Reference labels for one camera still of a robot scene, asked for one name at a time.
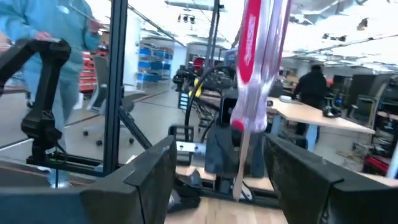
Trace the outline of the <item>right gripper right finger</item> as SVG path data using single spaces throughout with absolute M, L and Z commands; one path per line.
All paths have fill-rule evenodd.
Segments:
M 397 188 L 266 134 L 266 169 L 286 220 L 302 224 L 397 224 Z

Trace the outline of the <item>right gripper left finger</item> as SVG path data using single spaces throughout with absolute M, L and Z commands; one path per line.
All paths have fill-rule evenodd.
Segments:
M 167 136 L 86 187 L 1 189 L 1 223 L 163 223 L 175 178 L 176 141 Z

